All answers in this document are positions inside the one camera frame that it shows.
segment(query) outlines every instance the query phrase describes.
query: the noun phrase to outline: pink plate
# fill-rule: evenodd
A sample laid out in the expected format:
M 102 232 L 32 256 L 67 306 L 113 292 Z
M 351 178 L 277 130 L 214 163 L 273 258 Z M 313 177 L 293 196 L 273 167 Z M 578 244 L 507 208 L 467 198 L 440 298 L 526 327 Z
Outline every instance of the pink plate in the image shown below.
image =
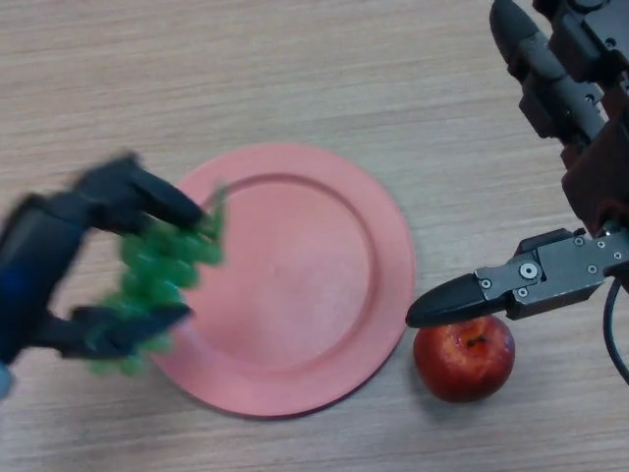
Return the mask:
M 180 188 L 207 205 L 229 185 L 226 261 L 201 269 L 195 316 L 155 358 L 176 385 L 233 413 L 329 405 L 367 381 L 399 341 L 415 256 L 404 218 L 355 164 L 266 144 L 215 158 Z

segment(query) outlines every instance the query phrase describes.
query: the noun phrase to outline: wood grain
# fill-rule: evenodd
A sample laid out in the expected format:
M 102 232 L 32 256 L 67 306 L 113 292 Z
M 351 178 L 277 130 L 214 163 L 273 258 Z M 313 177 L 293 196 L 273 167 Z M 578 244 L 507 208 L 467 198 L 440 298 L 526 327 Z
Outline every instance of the wood grain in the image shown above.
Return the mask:
M 517 109 L 489 4 L 4 0 L 0 209 L 121 147 L 175 182 L 240 145 L 302 142 L 390 190 L 413 231 L 418 293 L 502 264 L 520 239 L 578 221 L 558 144 Z M 112 254 L 106 237 L 89 245 L 59 310 L 102 293 Z M 95 381 L 81 363 L 32 352 L 0 411 L 0 470 L 626 470 L 629 403 L 602 344 L 603 296 L 511 324 L 512 378 L 463 407 L 416 381 L 411 331 L 352 397 L 277 422 L 208 410 L 157 372 Z

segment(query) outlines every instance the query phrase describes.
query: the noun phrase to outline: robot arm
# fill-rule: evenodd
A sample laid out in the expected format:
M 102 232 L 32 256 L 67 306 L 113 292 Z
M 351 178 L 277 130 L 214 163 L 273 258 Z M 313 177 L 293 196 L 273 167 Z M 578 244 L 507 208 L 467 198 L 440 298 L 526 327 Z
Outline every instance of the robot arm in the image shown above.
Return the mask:
M 0 235 L 0 397 L 12 378 L 8 366 L 29 347 L 56 349 L 64 358 L 122 358 L 189 313 L 175 305 L 121 320 L 112 309 L 78 307 L 62 320 L 48 311 L 91 228 L 138 233 L 150 215 L 192 227 L 203 212 L 143 170 L 133 153 L 90 169 L 69 191 L 29 195 L 15 208 Z
M 520 320 L 588 300 L 608 276 L 616 293 L 629 288 L 629 2 L 536 0 L 534 8 L 551 22 L 550 39 L 513 0 L 494 0 L 491 32 L 522 87 L 520 110 L 541 138 L 563 145 L 563 190 L 587 231 L 529 238 L 505 265 L 437 286 L 409 309 L 410 327 L 500 311 Z M 606 331 L 608 350 L 609 339 Z

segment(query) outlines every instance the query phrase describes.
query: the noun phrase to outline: green grapes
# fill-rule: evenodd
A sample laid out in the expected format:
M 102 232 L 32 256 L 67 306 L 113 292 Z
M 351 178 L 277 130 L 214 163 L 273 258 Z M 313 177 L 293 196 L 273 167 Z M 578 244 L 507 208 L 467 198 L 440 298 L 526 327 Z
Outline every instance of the green grapes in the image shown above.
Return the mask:
M 151 308 L 183 302 L 181 289 L 199 283 L 197 265 L 219 266 L 223 262 L 225 199 L 226 189 L 219 188 L 212 210 L 193 230 L 154 220 L 143 234 L 123 237 L 120 258 L 126 269 L 118 290 L 107 294 L 100 304 L 116 310 L 122 319 L 132 319 L 147 316 Z M 89 369 L 99 376 L 116 371 L 136 376 L 145 369 L 146 354 L 166 353 L 170 347 L 170 336 L 162 333 L 143 343 L 133 356 L 91 361 Z

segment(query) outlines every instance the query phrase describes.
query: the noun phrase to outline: apple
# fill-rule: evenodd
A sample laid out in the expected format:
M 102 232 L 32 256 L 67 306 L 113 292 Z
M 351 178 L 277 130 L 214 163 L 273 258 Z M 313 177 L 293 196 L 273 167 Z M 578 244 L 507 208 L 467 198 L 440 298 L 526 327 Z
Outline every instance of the apple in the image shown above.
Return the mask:
M 413 354 L 419 376 L 434 396 L 464 403 L 487 398 L 507 382 L 515 342 L 503 321 L 486 316 L 420 329 Z

